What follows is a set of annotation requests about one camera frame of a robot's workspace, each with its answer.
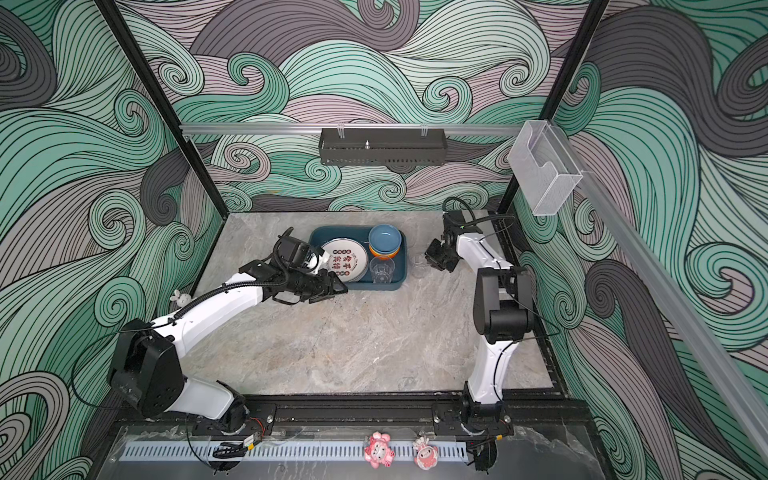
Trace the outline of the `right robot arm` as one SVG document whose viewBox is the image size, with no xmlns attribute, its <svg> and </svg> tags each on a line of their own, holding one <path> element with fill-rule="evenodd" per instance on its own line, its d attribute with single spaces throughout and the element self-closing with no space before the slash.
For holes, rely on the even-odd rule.
<svg viewBox="0 0 768 480">
<path fill-rule="evenodd" d="M 479 346 L 462 392 L 458 421 L 469 435 L 490 434 L 504 421 L 503 383 L 511 357 L 533 329 L 532 286 L 519 278 L 523 269 L 491 245 L 491 236 L 479 228 L 481 219 L 447 211 L 442 220 L 443 233 L 428 246 L 427 263 L 452 272 L 464 262 L 475 273 L 472 320 Z"/>
</svg>

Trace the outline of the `clear glass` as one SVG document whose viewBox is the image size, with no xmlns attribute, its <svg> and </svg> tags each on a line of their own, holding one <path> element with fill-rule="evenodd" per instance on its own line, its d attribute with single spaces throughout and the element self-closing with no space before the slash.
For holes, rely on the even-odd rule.
<svg viewBox="0 0 768 480">
<path fill-rule="evenodd" d="M 394 278 L 396 264 L 392 258 L 375 257 L 369 262 L 373 284 L 390 284 Z"/>
<path fill-rule="evenodd" d="M 423 254 L 415 255 L 409 259 L 409 275 L 414 279 L 424 279 L 431 270 L 432 267 Z"/>
</svg>

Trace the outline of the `yellow bowl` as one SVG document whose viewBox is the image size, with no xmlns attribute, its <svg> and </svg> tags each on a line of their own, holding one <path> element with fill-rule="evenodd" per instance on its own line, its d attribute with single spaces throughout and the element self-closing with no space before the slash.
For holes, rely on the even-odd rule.
<svg viewBox="0 0 768 480">
<path fill-rule="evenodd" d="M 370 253 L 374 258 L 385 258 L 385 259 L 392 259 L 396 257 L 399 254 L 400 250 L 395 250 L 393 252 L 378 252 L 376 250 L 371 249 Z"/>
</svg>

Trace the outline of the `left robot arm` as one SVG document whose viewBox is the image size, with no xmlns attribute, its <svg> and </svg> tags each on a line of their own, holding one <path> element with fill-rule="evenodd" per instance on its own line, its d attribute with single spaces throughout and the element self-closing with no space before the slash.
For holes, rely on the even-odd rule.
<svg viewBox="0 0 768 480">
<path fill-rule="evenodd" d="M 245 397 L 221 381 L 185 374 L 182 358 L 236 315 L 280 293 L 292 294 L 299 303 L 347 293 L 331 263 L 331 253 L 285 231 L 267 258 L 245 264 L 221 286 L 170 314 L 122 327 L 109 386 L 145 418 L 177 412 L 205 418 L 225 435 L 241 432 L 250 417 Z"/>
</svg>

